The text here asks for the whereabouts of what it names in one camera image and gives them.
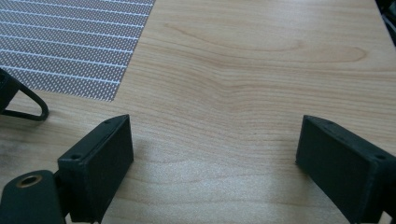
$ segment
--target black plastic bracket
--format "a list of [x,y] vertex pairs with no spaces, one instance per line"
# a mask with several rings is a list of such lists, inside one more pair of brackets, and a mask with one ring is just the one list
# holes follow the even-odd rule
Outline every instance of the black plastic bracket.
[[3,190],[0,223],[101,222],[134,160],[128,115],[99,124],[58,159],[59,170],[35,171]]
[[396,158],[326,119],[304,116],[296,163],[350,223],[396,217]]
[[[11,102],[12,98],[14,98],[18,91],[25,93],[41,107],[40,116],[26,114],[19,111],[6,110],[9,102]],[[0,68],[0,114],[21,119],[40,121],[45,120],[49,116],[49,113],[49,108],[39,96],[29,90],[25,85],[21,84],[15,77],[12,77]]]

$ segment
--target dark object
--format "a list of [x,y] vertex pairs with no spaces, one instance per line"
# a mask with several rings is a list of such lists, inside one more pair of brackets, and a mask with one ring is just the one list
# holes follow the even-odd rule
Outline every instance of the dark object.
[[0,223],[101,222],[134,160],[129,116],[108,119],[58,159],[59,170],[35,171],[3,190]]
[[396,217],[396,158],[338,124],[304,116],[296,162],[349,222]]
[[[31,115],[19,111],[6,110],[9,102],[14,98],[18,91],[22,91],[41,107],[41,115]],[[49,108],[46,103],[34,92],[21,84],[16,78],[0,68],[0,114],[17,117],[21,119],[45,120],[49,116]]]
[[395,0],[375,0],[382,20],[387,26],[393,45],[396,46],[396,4]]

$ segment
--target wooden table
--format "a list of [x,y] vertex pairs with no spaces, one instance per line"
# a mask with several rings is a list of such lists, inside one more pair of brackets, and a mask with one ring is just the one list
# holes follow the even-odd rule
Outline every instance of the wooden table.
[[[347,223],[294,163],[304,114],[396,155],[396,54],[374,0],[158,0],[114,102],[36,91],[0,117],[0,187],[130,114],[103,223]],[[18,94],[9,107],[37,112]]]

